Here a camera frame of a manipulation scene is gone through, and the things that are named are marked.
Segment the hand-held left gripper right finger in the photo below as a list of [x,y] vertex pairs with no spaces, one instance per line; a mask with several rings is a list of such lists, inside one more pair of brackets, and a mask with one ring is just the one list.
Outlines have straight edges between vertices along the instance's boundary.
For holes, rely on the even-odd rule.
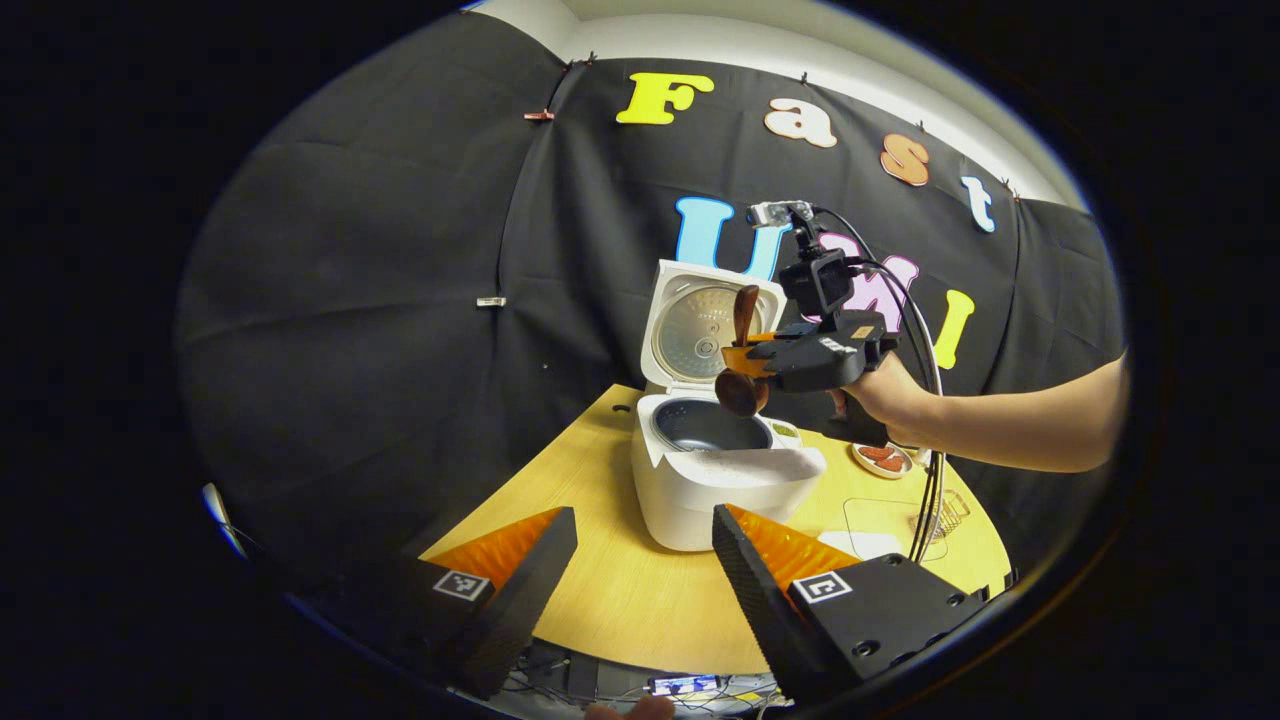
[[856,559],[732,503],[712,543],[781,694],[810,703],[920,659],[969,621],[964,592],[901,553]]

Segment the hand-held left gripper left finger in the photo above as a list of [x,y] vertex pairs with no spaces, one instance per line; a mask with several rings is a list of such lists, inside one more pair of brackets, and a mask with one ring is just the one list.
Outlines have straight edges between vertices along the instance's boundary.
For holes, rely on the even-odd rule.
[[553,507],[352,577],[335,594],[335,624],[396,666],[486,700],[530,644],[576,548],[575,511]]

